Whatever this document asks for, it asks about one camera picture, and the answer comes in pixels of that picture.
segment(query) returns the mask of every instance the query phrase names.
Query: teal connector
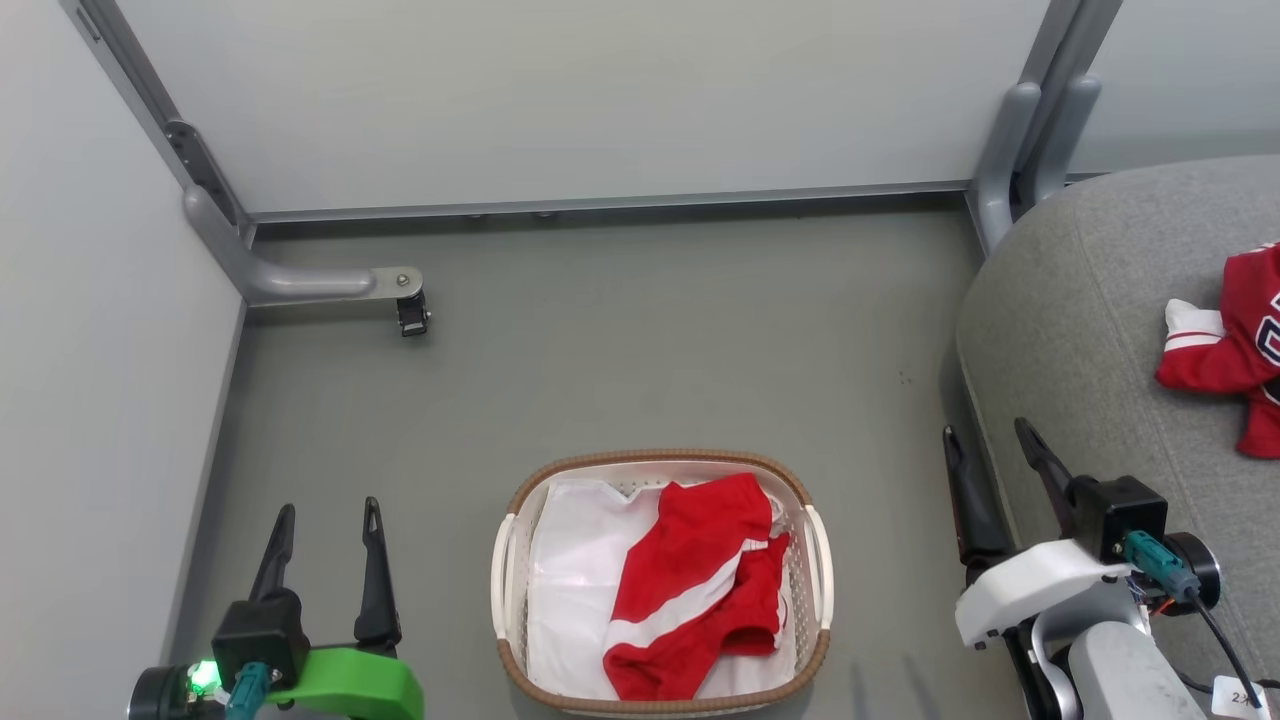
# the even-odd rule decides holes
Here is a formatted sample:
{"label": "teal connector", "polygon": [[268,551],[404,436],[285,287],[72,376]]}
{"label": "teal connector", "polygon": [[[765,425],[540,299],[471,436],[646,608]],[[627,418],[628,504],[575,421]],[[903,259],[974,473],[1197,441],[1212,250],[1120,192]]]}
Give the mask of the teal connector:
{"label": "teal connector", "polygon": [[253,720],[271,689],[271,671],[261,662],[250,662],[236,676],[236,687],[227,701],[227,720]]}
{"label": "teal connector", "polygon": [[1176,602],[1199,594],[1199,578],[1160,541],[1142,530],[1124,537],[1124,559],[1155,580]]}

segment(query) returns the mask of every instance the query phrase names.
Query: white label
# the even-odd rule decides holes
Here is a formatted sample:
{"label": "white label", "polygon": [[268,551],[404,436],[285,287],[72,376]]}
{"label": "white label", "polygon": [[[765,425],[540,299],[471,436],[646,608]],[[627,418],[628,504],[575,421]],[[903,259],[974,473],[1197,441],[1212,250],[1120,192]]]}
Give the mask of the white label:
{"label": "white label", "polygon": [[1211,710],[1215,717],[1239,717],[1240,720],[1271,720],[1267,711],[1267,696],[1257,683],[1253,689],[1262,701],[1262,707],[1249,705],[1249,693],[1244,691],[1244,683],[1238,678],[1219,675],[1213,678],[1213,703]]}

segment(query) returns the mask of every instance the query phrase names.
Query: basket handle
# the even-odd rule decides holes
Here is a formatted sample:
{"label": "basket handle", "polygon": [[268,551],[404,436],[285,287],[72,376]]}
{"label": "basket handle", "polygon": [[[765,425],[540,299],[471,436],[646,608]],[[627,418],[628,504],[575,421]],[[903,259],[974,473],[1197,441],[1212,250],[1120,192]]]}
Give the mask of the basket handle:
{"label": "basket handle", "polygon": [[507,547],[511,544],[511,528],[516,515],[508,512],[498,525],[498,537],[493,541],[493,562],[489,565],[489,612],[493,615],[493,634],[499,641],[507,639],[507,612],[503,598],[507,594],[506,568]]}
{"label": "basket handle", "polygon": [[809,534],[817,544],[818,585],[822,593],[814,598],[819,601],[818,623],[823,630],[829,630],[831,618],[836,611],[836,575],[831,561],[831,541],[827,539],[827,527],[822,524],[822,515],[818,514],[818,510],[813,505],[805,505],[804,510],[809,521]]}

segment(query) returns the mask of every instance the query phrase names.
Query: white panel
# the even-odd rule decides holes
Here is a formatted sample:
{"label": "white panel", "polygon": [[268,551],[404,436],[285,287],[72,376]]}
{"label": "white panel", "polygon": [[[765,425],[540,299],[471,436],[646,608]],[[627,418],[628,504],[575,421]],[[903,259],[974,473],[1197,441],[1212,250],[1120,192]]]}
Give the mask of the white panel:
{"label": "white panel", "polygon": [[1280,3],[1125,0],[1073,172],[1280,152]]}
{"label": "white panel", "polygon": [[161,660],[241,301],[54,0],[0,3],[0,717]]}
{"label": "white panel", "polygon": [[1046,0],[120,0],[250,213],[968,179]]}

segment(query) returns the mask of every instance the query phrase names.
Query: green bracket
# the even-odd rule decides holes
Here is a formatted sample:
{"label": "green bracket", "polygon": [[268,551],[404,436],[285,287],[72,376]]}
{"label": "green bracket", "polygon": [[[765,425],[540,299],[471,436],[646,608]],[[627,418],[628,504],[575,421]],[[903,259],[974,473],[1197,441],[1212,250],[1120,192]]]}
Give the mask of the green bracket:
{"label": "green bracket", "polygon": [[312,650],[298,684],[266,696],[266,702],[294,701],[303,707],[362,720],[422,720],[422,687],[394,657],[349,647]]}

